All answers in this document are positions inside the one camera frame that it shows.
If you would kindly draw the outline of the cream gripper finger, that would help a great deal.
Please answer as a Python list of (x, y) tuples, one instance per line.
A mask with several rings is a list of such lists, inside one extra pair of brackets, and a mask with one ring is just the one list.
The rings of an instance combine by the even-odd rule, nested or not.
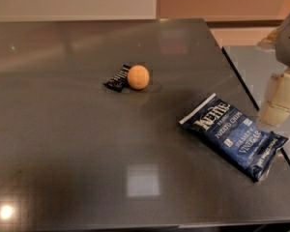
[(290, 68), (273, 74), (266, 87), (264, 101), (258, 112), (260, 122), (278, 127), (290, 115)]

